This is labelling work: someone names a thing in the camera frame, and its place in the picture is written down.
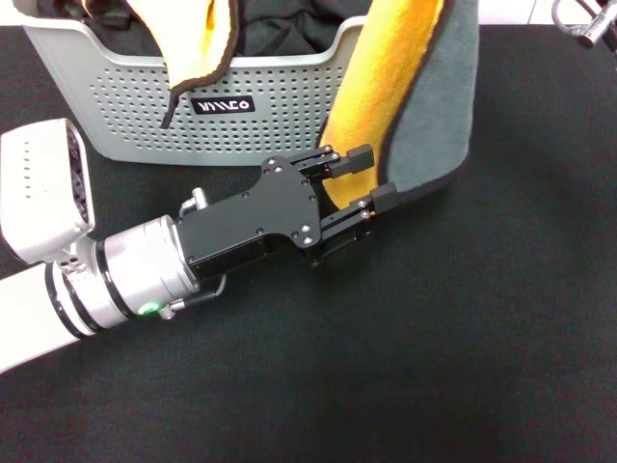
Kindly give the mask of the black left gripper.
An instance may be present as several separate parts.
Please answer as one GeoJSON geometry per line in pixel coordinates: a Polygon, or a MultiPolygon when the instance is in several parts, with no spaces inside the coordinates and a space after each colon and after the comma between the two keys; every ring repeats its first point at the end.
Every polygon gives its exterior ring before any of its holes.
{"type": "Polygon", "coordinates": [[[344,155],[327,145],[291,157],[266,158],[252,188],[192,212],[176,226],[190,270],[198,280],[209,280],[280,247],[293,247],[308,261],[319,261],[339,247],[339,237],[345,243],[354,240],[372,216],[398,206],[398,191],[390,182],[337,212],[320,215],[315,185],[373,166],[368,144],[344,155]]]}

